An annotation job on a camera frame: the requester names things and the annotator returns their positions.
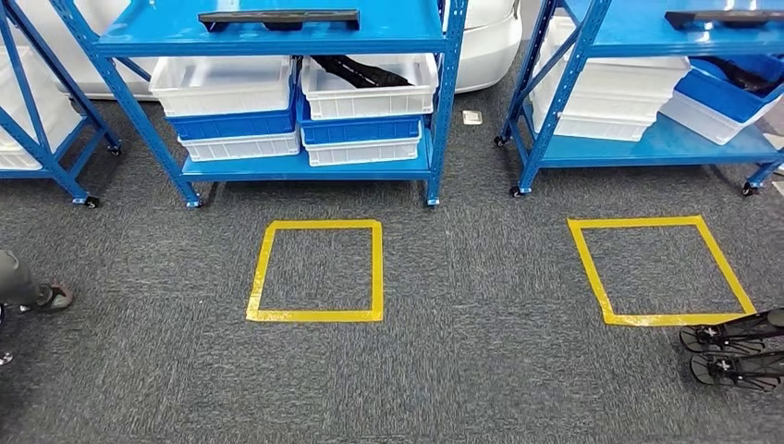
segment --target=yellow tape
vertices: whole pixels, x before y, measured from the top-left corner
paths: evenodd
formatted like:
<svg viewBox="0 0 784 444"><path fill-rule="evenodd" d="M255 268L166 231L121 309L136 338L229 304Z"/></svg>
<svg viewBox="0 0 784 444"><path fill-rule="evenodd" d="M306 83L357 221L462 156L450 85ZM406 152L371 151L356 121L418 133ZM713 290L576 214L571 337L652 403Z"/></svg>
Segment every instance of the yellow tape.
<svg viewBox="0 0 784 444"><path fill-rule="evenodd" d="M371 309L370 310L259 310L267 266L275 232L279 229L369 229L371 231ZM264 232L259 262L253 278L251 298L245 318L256 322L374 322L384 319L384 254L381 222L357 220L277 220Z"/></svg>
<svg viewBox="0 0 784 444"><path fill-rule="evenodd" d="M727 258L718 248L718 244L711 234L708 226L701 216L682 216L682 217L643 217L625 219L590 219L575 220L567 219L571 236L580 254L582 266L588 281L594 291L596 300L602 309L602 317L606 324L634 327L669 327L669 326L688 326L694 324L719 324L744 315L756 313L749 296L743 290L741 283L732 272L732 268L727 262ZM615 314L612 303L602 285L599 273L596 271L594 259L588 251L588 244L582 235L583 229L589 228L646 228L646 227L678 227L695 226L703 237L711 255L716 261L721 274L729 283L732 293L738 298L743 309L742 314Z"/></svg>

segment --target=shelf tier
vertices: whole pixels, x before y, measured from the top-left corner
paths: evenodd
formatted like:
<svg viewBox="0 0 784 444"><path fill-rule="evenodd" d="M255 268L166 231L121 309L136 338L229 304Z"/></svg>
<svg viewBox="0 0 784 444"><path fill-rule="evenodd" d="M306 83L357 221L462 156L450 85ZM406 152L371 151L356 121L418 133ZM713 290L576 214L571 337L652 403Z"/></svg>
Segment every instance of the shelf tier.
<svg viewBox="0 0 784 444"><path fill-rule="evenodd" d="M524 109L524 120L532 130L531 105L527 104ZM515 136L515 142L518 142L519 135ZM764 163L776 160L784 160L784 152L777 151L755 125L741 131L726 145L716 145L659 114L656 123L648 128L639 142L554 135L540 165L543 168L644 167Z"/></svg>
<svg viewBox="0 0 784 444"><path fill-rule="evenodd" d="M208 32L198 20L215 11L341 8L360 10L359 31L340 23L306 23L301 31L248 23ZM434 0L131 0L92 49L112 57L443 53L447 40Z"/></svg>
<svg viewBox="0 0 784 444"><path fill-rule="evenodd" d="M592 0L560 0L582 21ZM664 18L669 10L784 9L782 0L614 0L588 50L589 57L710 56L784 53L784 26L761 29L676 31Z"/></svg>
<svg viewBox="0 0 784 444"><path fill-rule="evenodd" d="M79 124L70 132L70 134L68 134L66 139L60 143L60 146L58 146L53 153L55 160L59 162L60 159L63 158L68 150L73 147L74 141L81 135L81 132L87 126L90 126L90 120L86 117L82 117ZM76 177L81 172L81 169L84 168L84 165L90 159L90 155L95 150L95 147L105 136L105 134L105 129L95 131L92 137L90 137L90 140L87 141L87 143L81 149L81 153L77 159L73 164L71 164L70 170L68 171L69 174ZM46 168L34 170L0 169L0 179L46 179L51 177L52 173L49 172L49 170Z"/></svg>
<svg viewBox="0 0 784 444"><path fill-rule="evenodd" d="M185 161L182 174L194 182L245 180L416 180L430 178L430 153L433 139L424 129L417 147L417 158L337 166L310 166L303 148L298 155L255 159Z"/></svg>

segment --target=plastic storage bin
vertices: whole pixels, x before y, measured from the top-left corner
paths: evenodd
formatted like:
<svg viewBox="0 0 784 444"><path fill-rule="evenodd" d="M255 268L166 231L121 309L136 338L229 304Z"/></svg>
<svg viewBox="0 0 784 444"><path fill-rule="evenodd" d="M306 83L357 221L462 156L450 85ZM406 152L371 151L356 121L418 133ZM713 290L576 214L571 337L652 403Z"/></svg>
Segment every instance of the plastic storage bin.
<svg viewBox="0 0 784 444"><path fill-rule="evenodd" d="M675 92L672 99L662 107L661 113L709 141L723 145L737 136L744 128L753 125L754 122L762 118L777 102L778 99L764 105L757 111L757 114L740 123L685 94Z"/></svg>
<svg viewBox="0 0 784 444"><path fill-rule="evenodd" d="M311 167L329 165L366 164L409 160L417 157L417 146L422 139L420 124L417 137L388 141L324 143L303 146L308 152Z"/></svg>
<svg viewBox="0 0 784 444"><path fill-rule="evenodd" d="M279 111L165 119L183 141L290 133L294 131L295 95L291 93L288 108Z"/></svg>
<svg viewBox="0 0 784 444"><path fill-rule="evenodd" d="M722 56L738 67L751 71L767 80L779 80L784 76L784 62L770 55ZM746 122L765 105L777 100L784 93L784 84L765 97L729 83L721 69L710 62L693 60L693 69L675 87L697 102L715 109L736 122Z"/></svg>
<svg viewBox="0 0 784 444"><path fill-rule="evenodd" d="M57 148L65 141L68 135L81 122L81 115L77 113L70 101L59 94L57 96L57 106L47 108L45 114L41 115L41 122L43 123L43 130L46 132L46 139L49 141L49 148L54 153ZM20 119L14 116L14 119L21 125ZM25 129L27 132L32 133L32 138L35 137L35 131ZM36 170L41 169L41 164L35 160L21 145L11 138L4 130L0 129L0 169L15 169L15 170Z"/></svg>
<svg viewBox="0 0 784 444"><path fill-rule="evenodd" d="M289 134L227 137L198 141L178 139L178 141L188 150L190 160L193 162L275 157L300 153L300 141L297 131Z"/></svg>
<svg viewBox="0 0 784 444"><path fill-rule="evenodd" d="M433 112L438 69L432 54L351 55L365 65L387 69L413 86L357 89L329 74L309 57L302 63L302 91L313 120L406 116Z"/></svg>
<svg viewBox="0 0 784 444"><path fill-rule="evenodd" d="M52 110L68 102L68 98L57 89L56 83L49 76L49 68L30 48L20 46L19 58L27 76L35 105L40 116L51 114ZM0 51L0 107L35 139L35 131L30 121L30 113L25 105L19 88L17 77L5 50ZM0 144L14 144L16 141L0 129Z"/></svg>
<svg viewBox="0 0 784 444"><path fill-rule="evenodd" d="M297 94L297 121L302 143L368 142L410 139L420 133L420 116L370 117L340 120L312 120L311 108L302 93Z"/></svg>
<svg viewBox="0 0 784 444"><path fill-rule="evenodd" d="M538 133L545 123L545 115L552 101L540 98L536 92L531 93L531 101L533 103L533 127ZM584 116L562 113L556 126L556 135L637 142L654 122L656 122L655 116L635 119L600 117L596 113Z"/></svg>
<svg viewBox="0 0 784 444"><path fill-rule="evenodd" d="M541 69L541 63L536 62L534 75ZM536 85L534 89L536 95L547 100L548 103L552 102L559 82L560 77L554 76L552 71L547 73ZM672 91L623 94L575 89L567 101L564 112L570 115L649 120L656 118L659 108L671 97Z"/></svg>
<svg viewBox="0 0 784 444"><path fill-rule="evenodd" d="M161 57L150 93L167 116L208 116L286 109L288 56Z"/></svg>
<svg viewBox="0 0 784 444"><path fill-rule="evenodd" d="M574 30L571 18L553 17L550 20L539 55L543 65ZM570 55L571 49L547 75L560 80ZM691 68L686 57L590 58L577 79L574 92L632 95L672 93L675 85Z"/></svg>

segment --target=floor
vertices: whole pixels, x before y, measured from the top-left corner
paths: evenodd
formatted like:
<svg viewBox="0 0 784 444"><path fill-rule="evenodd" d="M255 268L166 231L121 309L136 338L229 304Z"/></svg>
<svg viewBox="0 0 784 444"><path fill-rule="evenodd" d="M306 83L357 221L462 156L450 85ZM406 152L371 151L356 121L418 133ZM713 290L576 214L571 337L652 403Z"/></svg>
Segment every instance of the floor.
<svg viewBox="0 0 784 444"><path fill-rule="evenodd" d="M743 199L749 166L706 166L546 171L512 200L516 154L491 143L512 82L456 100L435 210L407 182L203 185L209 204L186 210L101 104L126 147L82 176L101 209L2 182L0 245L78 300L6 320L0 442L779 443L784 389L700 386L676 328L603 322L567 218L702 215L762 311L784 301L784 197ZM384 321L246 321L267 225L336 218L383 224ZM619 313L740 310L695 230L586 241ZM276 236L261 308L367 309L369 245L360 229Z"/></svg>

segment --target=white plastic bin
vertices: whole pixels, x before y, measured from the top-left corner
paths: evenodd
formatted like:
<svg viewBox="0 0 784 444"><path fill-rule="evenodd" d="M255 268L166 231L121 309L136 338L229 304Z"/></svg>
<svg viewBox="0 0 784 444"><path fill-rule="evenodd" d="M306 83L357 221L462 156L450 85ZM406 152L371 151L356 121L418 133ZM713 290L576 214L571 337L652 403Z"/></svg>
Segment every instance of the white plastic bin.
<svg viewBox="0 0 784 444"><path fill-rule="evenodd" d="M357 89L329 74L309 57L302 63L301 85L313 120L407 116L433 112L438 69L432 54L350 55L357 62L386 69L413 86Z"/></svg>
<svg viewBox="0 0 784 444"><path fill-rule="evenodd" d="M47 110L58 107L59 102L57 100L66 100L66 97L57 89L55 81L50 76L49 68L39 58L38 54L26 46L20 46L17 49L32 96L38 107L38 112L39 114L46 114ZM30 123L30 117L5 48L0 50L0 107L6 110L22 127L31 128L31 126L25 125L25 120L28 124ZM4 144L13 142L13 140L9 142L6 140L0 141L0 143Z"/></svg>
<svg viewBox="0 0 784 444"><path fill-rule="evenodd" d="M749 120L736 122L718 111L675 91L672 99L662 107L661 113L709 141L718 145L724 145L737 136L744 128L753 125L754 122L773 109L778 100L780 98L765 105Z"/></svg>
<svg viewBox="0 0 784 444"><path fill-rule="evenodd" d="M255 157L276 157L300 153L298 132L288 134L269 134L265 136L226 137L220 139L200 139L178 141L190 153L193 162L210 160L248 159Z"/></svg>
<svg viewBox="0 0 784 444"><path fill-rule="evenodd" d="M150 93L167 116L206 116L286 109L288 56L162 57Z"/></svg>
<svg viewBox="0 0 784 444"><path fill-rule="evenodd" d="M417 158L417 145L421 139L422 124L419 127L419 136L410 139L303 144L303 146L308 151L311 167L326 167L415 159Z"/></svg>
<svg viewBox="0 0 784 444"><path fill-rule="evenodd" d="M568 17L553 17L540 51L542 66L574 31ZM571 48L547 73L560 81ZM614 93L632 95L662 95L672 93L692 68L687 57L620 57L589 58L577 79L574 91L578 93Z"/></svg>
<svg viewBox="0 0 784 444"><path fill-rule="evenodd" d="M545 115L549 110L550 101L540 99L536 92L531 93L531 101L533 103L533 127L538 133L545 123ZM646 119L633 119L562 113L556 126L556 135L637 142L654 122L656 122L655 116Z"/></svg>
<svg viewBox="0 0 784 444"><path fill-rule="evenodd" d="M48 98L37 98L36 106L38 107L38 114L43 123L43 130L46 132L46 139L50 144L55 147L59 144L54 144L63 132L66 136L76 127L76 124L81 120L81 115L71 106L70 100L61 93L57 93ZM34 141L38 141L35 135L35 128L32 126L30 113L26 106L17 108L9 115L16 121ZM15 145L18 144L16 139L10 136L4 129L0 128L0 145Z"/></svg>
<svg viewBox="0 0 784 444"><path fill-rule="evenodd" d="M533 69L534 75L541 68L541 63L537 62ZM545 78L534 88L537 97L552 102L559 82L560 77L554 76L553 72L547 73ZM575 89L567 101L564 112L570 115L649 120L656 118L656 113L671 97L671 90L669 92L624 94Z"/></svg>
<svg viewBox="0 0 784 444"><path fill-rule="evenodd" d="M68 137L81 121L81 115L77 113L70 101L62 95L57 96L58 106L51 108L46 114L41 116L43 130L46 131L46 139L49 141L49 148L54 153L61 143ZM34 140L34 131L26 129ZM41 169L41 164L35 160L28 152L19 145L16 140L11 138L4 130L0 129L0 169L16 170L36 170Z"/></svg>

